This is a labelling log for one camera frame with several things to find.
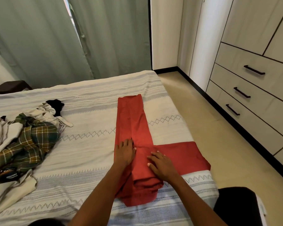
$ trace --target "plaid shirt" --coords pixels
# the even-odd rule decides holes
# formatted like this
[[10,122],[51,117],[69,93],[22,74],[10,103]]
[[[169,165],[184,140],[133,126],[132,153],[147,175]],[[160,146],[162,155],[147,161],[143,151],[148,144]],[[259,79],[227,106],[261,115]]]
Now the plaid shirt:
[[19,137],[0,152],[0,171],[13,167],[22,176],[42,163],[58,140],[58,130],[52,123],[37,121],[23,113],[14,122],[23,124],[23,128]]

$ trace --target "drawer handle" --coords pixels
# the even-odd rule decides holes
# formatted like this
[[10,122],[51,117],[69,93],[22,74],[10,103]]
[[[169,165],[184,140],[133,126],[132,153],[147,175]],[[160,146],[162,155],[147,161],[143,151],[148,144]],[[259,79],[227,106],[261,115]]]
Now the drawer handle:
[[243,96],[245,96],[246,98],[250,98],[250,96],[247,96],[245,93],[241,92],[240,90],[238,90],[238,87],[234,87],[234,90],[238,91],[239,93],[241,93]]
[[255,69],[249,67],[248,65],[245,65],[244,67],[245,67],[246,69],[249,69],[249,70],[253,71],[253,72],[256,72],[256,73],[259,74],[259,75],[264,75],[264,74],[265,74],[265,72],[257,71],[257,70],[255,70]]
[[226,106],[227,106],[230,110],[232,110],[232,112],[233,112],[236,116],[240,116],[240,113],[236,113],[235,110],[233,110],[233,109],[230,107],[229,104],[226,104]]

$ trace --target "black baseboard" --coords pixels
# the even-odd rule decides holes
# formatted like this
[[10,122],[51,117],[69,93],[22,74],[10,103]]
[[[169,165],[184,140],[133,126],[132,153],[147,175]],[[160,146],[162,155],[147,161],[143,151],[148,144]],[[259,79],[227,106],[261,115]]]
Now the black baseboard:
[[283,165],[276,160],[276,158],[266,150],[251,134],[249,134],[234,118],[232,118],[221,106],[219,106],[206,92],[204,92],[192,79],[189,78],[179,67],[177,70],[226,120],[229,122],[238,133],[245,138],[246,141],[256,149],[257,152],[266,160],[268,163],[275,168],[276,171],[283,177]]
[[154,71],[157,74],[163,74],[163,73],[178,71],[178,69],[179,69],[179,67],[167,67],[167,68],[157,69],[157,70],[154,70]]

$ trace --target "bed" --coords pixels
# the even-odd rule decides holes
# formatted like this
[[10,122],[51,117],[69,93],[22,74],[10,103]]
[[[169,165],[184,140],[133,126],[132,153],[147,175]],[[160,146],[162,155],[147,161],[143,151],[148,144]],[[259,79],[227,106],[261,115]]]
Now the bed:
[[[27,225],[40,218],[70,220],[113,163],[117,99],[141,94],[155,145],[193,141],[185,121],[153,71],[0,95],[0,116],[36,108],[51,99],[73,123],[33,175],[37,188],[0,213],[0,225]],[[218,189],[210,171],[183,175],[213,208]],[[183,204],[165,183],[157,198],[126,207],[115,199],[109,225],[191,225]]]

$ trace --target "folded red pants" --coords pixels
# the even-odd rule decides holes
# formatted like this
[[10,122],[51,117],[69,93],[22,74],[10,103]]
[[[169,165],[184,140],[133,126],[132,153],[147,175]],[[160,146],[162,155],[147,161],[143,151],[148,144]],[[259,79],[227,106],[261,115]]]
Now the folded red pants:
[[168,156],[180,175],[211,169],[195,142],[153,145],[140,94],[118,98],[115,144],[125,139],[132,139],[136,147],[136,156],[124,170],[115,196],[126,206],[153,201],[163,186],[163,181],[147,166],[151,152],[160,151]]

